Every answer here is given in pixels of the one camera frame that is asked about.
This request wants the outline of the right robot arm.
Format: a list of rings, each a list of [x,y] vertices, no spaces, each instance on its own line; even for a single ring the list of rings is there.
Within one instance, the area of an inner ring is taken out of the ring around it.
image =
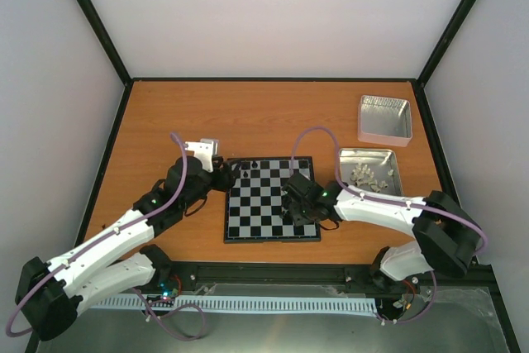
[[[373,278],[397,282],[431,271],[462,278],[486,242],[478,224],[443,192],[410,198],[367,192],[338,181],[322,187],[299,172],[282,190],[284,218],[297,226],[325,220],[364,222],[412,237],[403,246],[378,253]]]

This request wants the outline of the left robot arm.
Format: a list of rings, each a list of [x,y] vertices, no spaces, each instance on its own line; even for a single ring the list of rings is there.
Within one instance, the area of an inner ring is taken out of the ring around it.
[[[152,240],[203,206],[210,191],[226,192],[239,167],[221,156],[212,169],[186,155],[165,178],[155,182],[117,221],[72,250],[43,261],[28,260],[21,269],[16,305],[40,340],[65,332],[94,304],[113,294],[143,285],[166,287],[171,259]]]

